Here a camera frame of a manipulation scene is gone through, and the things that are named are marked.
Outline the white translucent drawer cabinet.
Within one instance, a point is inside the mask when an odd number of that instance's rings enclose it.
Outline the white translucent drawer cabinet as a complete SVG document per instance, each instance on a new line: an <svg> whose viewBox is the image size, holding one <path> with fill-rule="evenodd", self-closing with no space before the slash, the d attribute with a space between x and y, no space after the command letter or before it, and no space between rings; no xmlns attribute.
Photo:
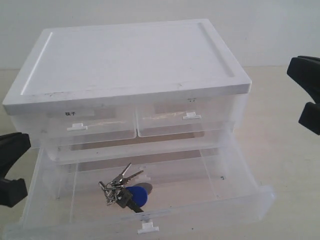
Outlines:
<svg viewBox="0 0 320 240"><path fill-rule="evenodd" d="M3 107L34 148L48 114L195 99L226 100L241 121L251 79L207 19L45 29L8 90Z"/></svg>

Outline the small drawer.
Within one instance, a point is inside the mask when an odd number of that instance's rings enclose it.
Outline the small drawer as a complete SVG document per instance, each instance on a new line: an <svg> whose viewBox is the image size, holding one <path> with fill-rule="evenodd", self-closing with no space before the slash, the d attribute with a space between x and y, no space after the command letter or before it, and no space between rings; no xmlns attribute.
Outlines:
<svg viewBox="0 0 320 240"><path fill-rule="evenodd" d="M139 105L136 107L138 135L151 137L221 129L228 118L226 103L218 97Z"/></svg>
<svg viewBox="0 0 320 240"><path fill-rule="evenodd" d="M131 106L82 108L50 113L43 136L60 145L134 139L136 124Z"/></svg>

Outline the key bunch with blue tag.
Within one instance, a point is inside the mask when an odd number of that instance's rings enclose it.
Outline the key bunch with blue tag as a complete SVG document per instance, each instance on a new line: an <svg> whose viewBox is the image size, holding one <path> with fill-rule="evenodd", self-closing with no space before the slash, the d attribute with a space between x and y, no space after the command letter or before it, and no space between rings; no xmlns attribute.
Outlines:
<svg viewBox="0 0 320 240"><path fill-rule="evenodd" d="M122 209L129 208L134 213L143 213L142 207L149 199L147 188L141 185L127 186L127 184L144 171L139 170L126 177L125 174L131 166L130 162L113 180L107 184L99 181L98 185L104 194L107 206L116 204Z"/></svg>

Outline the top left small drawer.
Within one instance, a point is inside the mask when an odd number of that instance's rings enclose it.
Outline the top left small drawer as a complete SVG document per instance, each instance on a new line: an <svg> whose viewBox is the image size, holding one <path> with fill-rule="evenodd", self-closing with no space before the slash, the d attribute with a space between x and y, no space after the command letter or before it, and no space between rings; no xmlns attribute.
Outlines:
<svg viewBox="0 0 320 240"><path fill-rule="evenodd" d="M136 124L131 106L82 108L50 113L43 136L60 145L134 139Z"/></svg>

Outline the top right small drawer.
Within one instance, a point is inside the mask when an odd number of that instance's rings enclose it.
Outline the top right small drawer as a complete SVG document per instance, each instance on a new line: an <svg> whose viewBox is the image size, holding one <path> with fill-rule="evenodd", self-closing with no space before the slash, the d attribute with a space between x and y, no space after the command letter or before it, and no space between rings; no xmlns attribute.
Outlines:
<svg viewBox="0 0 320 240"><path fill-rule="evenodd" d="M226 103L218 97L139 105L136 107L138 135L151 137L221 129L228 118Z"/></svg>

